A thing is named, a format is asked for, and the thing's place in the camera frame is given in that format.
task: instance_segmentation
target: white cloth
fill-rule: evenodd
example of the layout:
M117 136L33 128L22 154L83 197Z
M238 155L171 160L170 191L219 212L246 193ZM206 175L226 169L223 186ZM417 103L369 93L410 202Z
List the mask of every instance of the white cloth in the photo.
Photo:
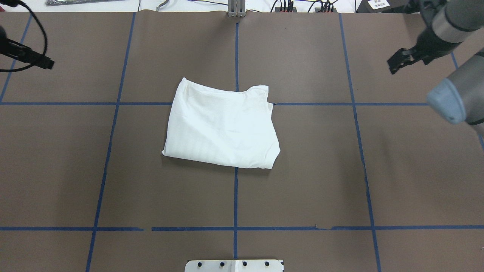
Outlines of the white cloth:
M268 86L242 92L180 82L168 120L168 157L271 169L280 152Z

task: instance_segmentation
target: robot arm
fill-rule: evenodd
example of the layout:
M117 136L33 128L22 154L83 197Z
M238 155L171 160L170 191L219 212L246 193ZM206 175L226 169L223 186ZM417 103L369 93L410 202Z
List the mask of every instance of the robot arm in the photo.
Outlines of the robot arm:
M427 28L411 49L402 48L390 59L390 72L422 60L425 65L450 54L474 31L484 26L482 0L411 0L408 12L420 10ZM466 121L484 135L484 48L443 79L427 102L450 123Z

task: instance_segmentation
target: white label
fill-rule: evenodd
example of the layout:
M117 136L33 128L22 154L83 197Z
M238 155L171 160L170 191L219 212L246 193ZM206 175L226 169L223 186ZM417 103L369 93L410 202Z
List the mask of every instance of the white label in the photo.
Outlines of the white label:
M390 6L387 0L370 0L368 1L368 4L370 4L370 7L374 10Z

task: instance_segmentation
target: black cable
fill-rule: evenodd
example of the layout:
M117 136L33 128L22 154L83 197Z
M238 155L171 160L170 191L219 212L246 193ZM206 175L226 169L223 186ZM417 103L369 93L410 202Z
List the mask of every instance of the black cable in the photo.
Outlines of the black cable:
M328 4L328 0L326 0L326 2L323 2L321 1L321 7L319 8L319 11L318 12L323 12L323 10L326 9L326 5Z
M269 12L272 12L274 10L274 7L275 7L276 4L277 4L277 0L274 1L274 4L272 5L271 11L269 11Z
M311 11L311 9L313 8L314 4L316 4L316 2L321 2L321 6L323 5L323 1L321 1L321 0L316 0L316 1L314 1L314 2L311 4L311 6L309 7L309 9L307 10L307 12L308 12L308 13Z
M36 61L32 62L31 64L24 66L22 68L17 68L17 69L0 69L0 72L13 73L13 72L20 72L20 71L27 70L27 69L33 67L34 65L36 65L41 59L43 59L45 57L45 53L47 52L47 34L44 30L44 27L40 23L39 19L35 15L35 13L32 11L32 9L29 8L29 6L26 3L19 1L18 4L21 5L22 7L26 8L30 12L30 15L33 17L35 22L37 22L37 25L39 25L40 31L42 31L42 35L44 36L44 50L42 51L42 55Z
M335 0L333 3L331 3L331 12L334 11L334 3L338 2L338 0Z
M156 11L160 11L164 6L166 6L168 4L168 2L170 2L170 0L165 0L165 2L159 4L157 7L156 7Z
M326 0L326 3L324 4L324 11L323 12L326 12L326 10L330 6L330 4L331 4L331 2L329 2L329 0Z
M228 6L228 4L225 4L225 3L217 3L217 2L206 1L206 0L187 0L187 1L191 1L191 2L206 2L206 3L216 4L216 5Z

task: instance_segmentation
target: grid line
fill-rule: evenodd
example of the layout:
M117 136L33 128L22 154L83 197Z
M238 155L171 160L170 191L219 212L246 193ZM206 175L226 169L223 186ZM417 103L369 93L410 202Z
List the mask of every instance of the grid line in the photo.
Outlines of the grid line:
M481 143L481 147L483 148L484 151L484 140L483 137L479 135L479 142Z
M373 209L371 205L371 196L370 196L370 186L368 184L368 175L366 173L366 164L364 161L364 152L363 152L363 144L362 144L362 138L361 138L361 133L360 133L360 125L358 124L358 113L356 111L356 104L355 104L355 95L353 92L353 82L351 80L351 72L349 69L349 60L348 60L348 50L346 47L346 41L345 41L345 30L343 27L343 17L341 16L341 13L339 15L339 25L341 29L341 39L343 42L343 51L345 54L345 62L346 62L346 72L348 74L348 84L349 84L349 92L351 95L351 103L353 104L353 117L355 119L355 127L356 127L356 136L358 138L358 147L360 149L360 159L363 165L363 172L364 172L364 181L365 181L365 186L366 186L366 202L368 204L368 213L370 215L370 224L371 224L371 233L373 236L373 248L375 250L375 259L377 262L377 270L378 272L381 272L381 263L380 263L380 254L378 251L378 241L377 241L377 232L375 231L375 220L373 218Z
M98 222L99 222L99 214L101 212L101 204L103 203L104 187L106 185L107 166L109 164L109 159L110 159L110 156L111 156L111 148L112 148L112 144L113 144L114 129L116 127L116 121L118 119L118 112L119 112L119 108L120 108L122 88L123 88L123 84L124 84L124 76L126 74L126 66L128 64L129 49L130 49L130 45L131 45L131 38L133 37L133 28L135 26L135 19L136 19L136 13L133 12L133 18L131 20L131 28L129 30L128 44L126 46L126 54L124 56L124 65L123 65L122 73L121 73L121 81L120 81L120 87L119 87L119 91L118 91L118 99L116 101L116 109L114 110L114 117L113 117L113 124L112 124L112 127L111 127L111 134L109 135L109 144L107 146L106 161L104 163L104 171L103 171L103 179L101 181L101 188L99 189L99 198L98 198L98 201L97 201L96 216L94 218L94 229L92 231L91 245L89 246L89 255L88 255L88 260L87 260L87 263L86 263L86 272L89 272L89 270L91 268L92 253L93 253L93 250L94 250L94 243L96 241L96 232L97 232L97 226L98 226Z
M428 106L407 102L270 102L274 106ZM0 102L11 106L171 106L172 102Z
M32 15L29 15L29 19L27 20L27 24L25 25L24 33L22 34L22 38L20 39L21 44L24 43L25 36L27 36L27 30L29 29L31 21L32 21ZM10 66L10 69L13 69L15 67L16 62L17 62L17 60L12 61L12 65ZM5 92L7 91L8 82L10 81L11 76L12 76L12 72L8 73L7 78L5 79L5 83L3 84L3 89L2 89L1 94L0 94L0 103L3 100Z
M151 231L233 231L234 227L151 227ZM261 226L237 227L239 231L355 231L355 230L433 230L433 229L484 229L484 225L409 225L409 226ZM0 227L0 231L144 231L140 227Z
M235 91L239 91L239 23L235 24ZM239 168L234 169L234 259L239 258L237 227L239 224Z
M454 63L455 68L458 69L459 65L457 64L457 60L455 59L455 55L454 55L453 51L451 52L451 57L452 57L452 62Z

